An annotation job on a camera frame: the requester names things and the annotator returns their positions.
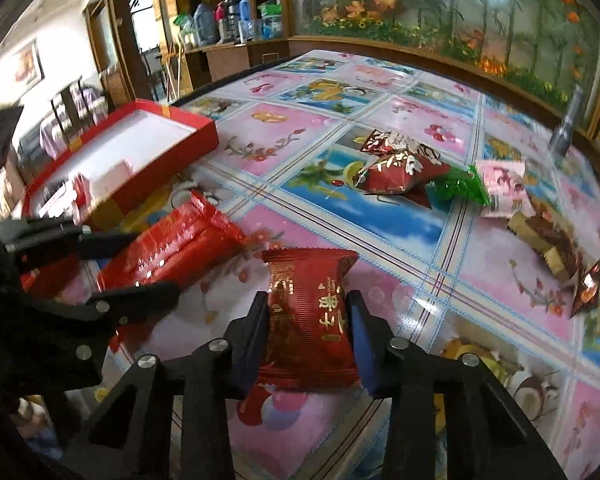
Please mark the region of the dark red pastry packet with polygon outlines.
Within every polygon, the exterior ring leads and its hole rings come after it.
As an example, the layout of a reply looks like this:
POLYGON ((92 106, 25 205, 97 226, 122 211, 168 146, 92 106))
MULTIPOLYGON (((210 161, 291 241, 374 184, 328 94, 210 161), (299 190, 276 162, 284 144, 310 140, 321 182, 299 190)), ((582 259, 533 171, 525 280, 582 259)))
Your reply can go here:
POLYGON ((349 388, 358 382, 343 278, 353 250, 280 248, 262 254, 270 271, 270 327, 258 382, 290 391, 349 388))

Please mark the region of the red gift box white interior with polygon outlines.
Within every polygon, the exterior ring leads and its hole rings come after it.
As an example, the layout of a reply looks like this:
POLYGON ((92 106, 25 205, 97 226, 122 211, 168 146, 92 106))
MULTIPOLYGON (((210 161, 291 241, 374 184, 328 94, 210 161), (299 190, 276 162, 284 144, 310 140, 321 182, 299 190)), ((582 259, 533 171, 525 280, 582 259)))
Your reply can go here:
POLYGON ((129 102, 47 164, 24 190, 21 213, 68 214, 76 224, 108 231, 218 146, 209 117, 146 100, 129 102))

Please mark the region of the floral plastic tablecloth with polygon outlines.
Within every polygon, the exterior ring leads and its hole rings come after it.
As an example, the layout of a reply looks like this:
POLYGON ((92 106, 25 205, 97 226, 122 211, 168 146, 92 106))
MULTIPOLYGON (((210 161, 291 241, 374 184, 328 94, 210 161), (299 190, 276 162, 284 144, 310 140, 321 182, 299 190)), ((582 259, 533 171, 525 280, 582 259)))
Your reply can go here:
POLYGON ((201 193, 248 236, 142 340, 173 358, 242 315, 265 283, 265 249, 337 247, 370 310, 438 356, 475 351, 520 403, 570 479, 600 466, 600 303, 573 314, 568 286, 507 226, 464 200, 373 196, 353 185, 373 133, 411 138, 448 164, 524 166, 530 204, 562 217, 585 264, 600 261, 600 182, 585 157, 548 154, 547 128, 426 70, 314 50, 230 72, 178 108, 212 119, 218 147, 169 182, 142 186, 128 226, 201 193))

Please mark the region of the red white snack packet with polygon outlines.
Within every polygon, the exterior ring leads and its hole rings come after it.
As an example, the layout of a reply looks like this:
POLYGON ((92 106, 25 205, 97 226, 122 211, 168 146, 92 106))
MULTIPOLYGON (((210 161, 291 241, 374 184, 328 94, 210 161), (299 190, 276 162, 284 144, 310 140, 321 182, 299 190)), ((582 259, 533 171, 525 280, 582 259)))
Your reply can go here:
POLYGON ((405 150, 379 157, 352 178, 356 188, 376 196, 399 196, 430 208, 425 186, 452 167, 440 159, 405 150))

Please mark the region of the green snack packet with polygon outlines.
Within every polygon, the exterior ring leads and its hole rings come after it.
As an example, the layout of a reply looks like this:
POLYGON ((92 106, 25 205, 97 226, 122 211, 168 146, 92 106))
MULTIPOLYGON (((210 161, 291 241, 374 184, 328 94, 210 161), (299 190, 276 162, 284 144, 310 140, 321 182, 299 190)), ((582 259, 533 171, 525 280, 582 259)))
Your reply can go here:
POLYGON ((490 205, 490 195, 475 165, 467 169, 452 167, 446 174, 433 178, 426 189, 441 203, 460 198, 481 207, 490 205))

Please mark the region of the red white-pattern snack packet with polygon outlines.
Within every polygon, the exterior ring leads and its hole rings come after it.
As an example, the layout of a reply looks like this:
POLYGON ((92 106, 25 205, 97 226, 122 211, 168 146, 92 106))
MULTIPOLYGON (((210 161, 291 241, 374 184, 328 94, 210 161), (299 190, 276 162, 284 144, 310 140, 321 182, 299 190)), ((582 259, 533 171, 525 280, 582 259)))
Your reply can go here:
POLYGON ((374 129, 362 142, 360 151, 373 155, 388 155, 403 151, 410 151, 424 156, 437 164, 441 162, 441 155, 434 148, 416 141, 400 132, 381 131, 374 129))

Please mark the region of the gold brown candy pile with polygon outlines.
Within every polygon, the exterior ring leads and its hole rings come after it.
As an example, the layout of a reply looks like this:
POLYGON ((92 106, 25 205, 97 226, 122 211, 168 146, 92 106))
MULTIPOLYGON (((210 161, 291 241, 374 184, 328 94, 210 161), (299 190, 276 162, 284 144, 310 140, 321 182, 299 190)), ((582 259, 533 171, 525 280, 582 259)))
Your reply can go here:
POLYGON ((541 257, 559 284, 573 292, 572 318, 600 306, 600 259, 585 265, 570 224, 558 212, 542 207, 527 217, 516 211, 507 229, 541 257))

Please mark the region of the pink snack packet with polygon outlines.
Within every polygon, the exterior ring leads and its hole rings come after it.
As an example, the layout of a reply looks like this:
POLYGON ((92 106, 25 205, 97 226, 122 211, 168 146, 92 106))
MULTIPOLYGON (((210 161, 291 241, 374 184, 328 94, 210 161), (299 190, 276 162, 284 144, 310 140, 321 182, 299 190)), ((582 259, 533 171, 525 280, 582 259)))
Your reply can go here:
POLYGON ((534 214, 524 185, 522 160, 483 159, 476 162, 476 168, 488 194, 481 217, 510 219, 517 212, 526 217, 534 214))

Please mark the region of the bottles on wooden counter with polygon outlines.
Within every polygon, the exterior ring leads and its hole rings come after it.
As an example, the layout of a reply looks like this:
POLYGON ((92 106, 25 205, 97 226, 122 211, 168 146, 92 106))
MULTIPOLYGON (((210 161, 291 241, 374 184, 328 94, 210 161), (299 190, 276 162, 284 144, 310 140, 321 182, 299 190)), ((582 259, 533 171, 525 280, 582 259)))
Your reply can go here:
POLYGON ((255 18, 250 0, 221 0, 214 8, 202 2, 194 14, 178 14, 173 24, 181 42, 195 48, 283 37, 282 6, 276 0, 261 3, 255 18))

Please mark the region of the metal flashlight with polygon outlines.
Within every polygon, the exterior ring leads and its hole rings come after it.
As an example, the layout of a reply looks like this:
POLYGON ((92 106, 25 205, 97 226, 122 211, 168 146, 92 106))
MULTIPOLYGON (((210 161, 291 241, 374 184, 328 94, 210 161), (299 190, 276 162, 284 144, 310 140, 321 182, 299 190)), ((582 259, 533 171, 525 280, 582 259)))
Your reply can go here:
POLYGON ((562 116, 562 120, 550 137, 550 152, 556 157, 565 157, 570 148, 583 96, 583 88, 580 84, 576 84, 568 102, 565 115, 562 116))

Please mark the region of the glass flower painting panel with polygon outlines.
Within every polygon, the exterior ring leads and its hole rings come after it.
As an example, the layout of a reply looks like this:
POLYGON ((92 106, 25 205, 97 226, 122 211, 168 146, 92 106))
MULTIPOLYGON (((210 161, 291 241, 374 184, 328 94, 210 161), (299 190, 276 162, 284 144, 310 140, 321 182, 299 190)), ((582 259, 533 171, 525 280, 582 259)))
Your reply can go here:
POLYGON ((600 25, 578 0, 291 0, 300 35, 400 44, 502 78, 564 110, 600 90, 600 25))

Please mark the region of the framed wall picture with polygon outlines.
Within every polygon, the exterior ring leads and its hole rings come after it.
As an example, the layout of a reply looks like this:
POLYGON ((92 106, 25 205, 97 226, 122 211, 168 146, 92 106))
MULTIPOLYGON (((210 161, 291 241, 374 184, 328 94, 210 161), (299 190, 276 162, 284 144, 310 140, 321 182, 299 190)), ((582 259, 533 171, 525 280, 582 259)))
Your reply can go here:
POLYGON ((44 79, 38 45, 30 41, 14 55, 14 84, 19 94, 25 94, 44 79))

